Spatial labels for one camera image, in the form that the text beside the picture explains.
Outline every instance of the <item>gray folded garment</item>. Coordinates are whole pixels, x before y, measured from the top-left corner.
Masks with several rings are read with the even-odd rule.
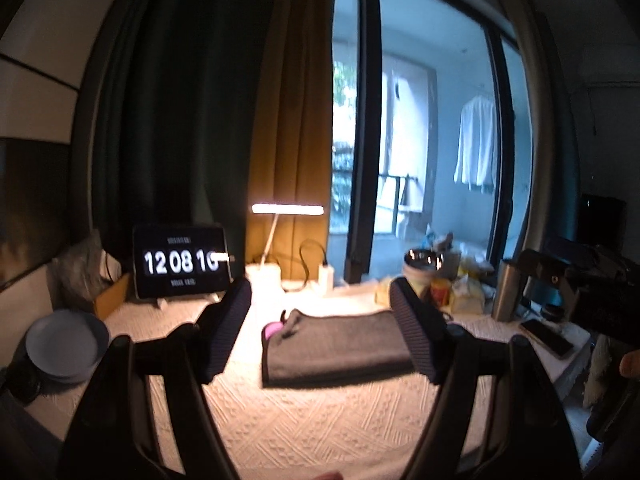
[[[391,311],[366,316],[311,317],[293,310],[262,342],[262,384],[336,386],[414,371]]]

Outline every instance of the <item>white cloth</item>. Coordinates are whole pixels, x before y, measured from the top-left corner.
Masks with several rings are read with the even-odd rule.
[[[469,189],[493,191],[497,179],[497,119],[495,104],[476,96],[462,108],[455,182]]]

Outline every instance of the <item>lamp light bar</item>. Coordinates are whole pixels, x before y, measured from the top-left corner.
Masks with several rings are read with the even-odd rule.
[[[294,205],[294,204],[254,204],[251,211],[256,214],[272,215],[311,215],[320,216],[324,214],[321,205]]]

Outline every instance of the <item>clock display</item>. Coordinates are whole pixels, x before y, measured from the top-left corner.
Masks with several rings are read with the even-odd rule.
[[[210,294],[230,284],[222,227],[138,226],[133,242],[140,299]]]

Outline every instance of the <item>stack of plates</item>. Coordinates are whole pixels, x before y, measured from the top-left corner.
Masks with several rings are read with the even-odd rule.
[[[63,309],[31,325],[26,348],[46,378],[76,384],[91,377],[109,341],[109,330],[97,317]]]

